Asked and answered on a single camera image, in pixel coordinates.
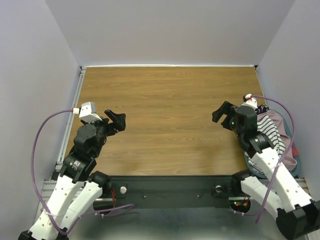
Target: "pink cloth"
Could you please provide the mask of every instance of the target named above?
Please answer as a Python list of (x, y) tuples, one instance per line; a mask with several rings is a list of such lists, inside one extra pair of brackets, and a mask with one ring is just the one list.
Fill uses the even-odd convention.
[[(266, 115), (268, 115), (271, 118), (271, 120), (275, 123), (285, 147), (288, 148), (290, 141), (291, 141), (291, 138), (286, 134), (283, 117), (280, 114), (278, 114), (277, 112), (275, 112), (273, 110), (269, 110), (265, 113), (261, 113), (261, 114), (257, 115), (258, 121)], [(294, 159), (291, 149), (289, 150), (287, 155), (284, 157), (283, 164), (286, 166), (286, 168), (289, 171), (292, 171), (296, 167), (297, 161)]]

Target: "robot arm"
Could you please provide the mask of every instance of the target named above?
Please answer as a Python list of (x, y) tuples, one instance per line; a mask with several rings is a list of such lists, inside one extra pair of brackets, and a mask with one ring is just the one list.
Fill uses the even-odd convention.
[[(107, 137), (126, 129), (126, 115), (106, 110), (104, 113), (112, 120), (109, 123), (108, 118), (101, 118), (96, 114), (93, 102), (74, 108), (73, 113), (79, 114), (83, 126), (77, 131), (73, 140), (74, 146), (63, 161), (56, 186), (47, 203), (50, 213), (43, 210), (29, 231), (21, 233), (19, 240), (57, 239), (58, 231), (49, 215), (60, 229), (66, 231), (104, 191), (111, 188), (109, 176), (98, 171), (90, 177), (89, 174), (97, 164), (96, 158), (99, 157)], [(71, 203), (83, 186), (81, 194)]]
[[(212, 121), (217, 123), (222, 115), (226, 118), (221, 125), (237, 136), (240, 147), (262, 169), (271, 181), (275, 168), (274, 189), (270, 192), (265, 209), (275, 218), (280, 232), (287, 239), (295, 239), (320, 228), (320, 201), (315, 202), (292, 177), (283, 163), (278, 164), (278, 153), (270, 139), (258, 132), (255, 100), (246, 95), (243, 100), (249, 101), (241, 106), (235, 106), (225, 101), (212, 113)], [(235, 192), (243, 192), (252, 196), (262, 204), (267, 192), (255, 176), (247, 171), (236, 173), (234, 178)]]

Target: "screw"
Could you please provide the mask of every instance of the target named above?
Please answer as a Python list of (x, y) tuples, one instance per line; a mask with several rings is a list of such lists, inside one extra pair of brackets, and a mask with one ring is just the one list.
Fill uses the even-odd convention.
[(222, 192), (222, 186), (220, 186), (220, 185), (217, 185), (217, 186), (215, 186), (215, 191), (217, 192), (217, 193), (221, 193)]
[(120, 187), (120, 193), (125, 194), (127, 192), (127, 188), (125, 186)]

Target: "white wall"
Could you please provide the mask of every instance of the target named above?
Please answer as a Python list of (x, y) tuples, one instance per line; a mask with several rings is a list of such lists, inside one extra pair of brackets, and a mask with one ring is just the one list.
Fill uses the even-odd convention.
[[(30, 173), (37, 130), (70, 108), (79, 67), (44, 0), (0, 3), (0, 238), (18, 239), (32, 225), (38, 199)], [(36, 149), (41, 189), (57, 160), (67, 115), (45, 126)]]
[(302, 176), (320, 200), (320, 1), (297, 0), (257, 73), (264, 94), (283, 102), (296, 122)]
[(80, 65), (257, 65), (294, 0), (46, 0)]

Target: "fabric pile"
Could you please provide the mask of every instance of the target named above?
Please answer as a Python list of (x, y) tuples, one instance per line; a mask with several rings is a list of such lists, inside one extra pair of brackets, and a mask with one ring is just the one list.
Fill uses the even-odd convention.
[[(283, 117), (279, 113), (269, 110), (266, 105), (258, 106), (255, 112), (257, 113), (257, 130), (268, 136), (280, 158), (291, 141), (291, 138), (286, 134)], [(252, 170), (259, 174), (264, 174), (258, 165), (248, 157), (247, 153), (245, 154)], [(296, 167), (297, 161), (294, 157), (298, 155), (298, 150), (293, 146), (284, 157), (283, 164), (289, 171), (294, 170)]]

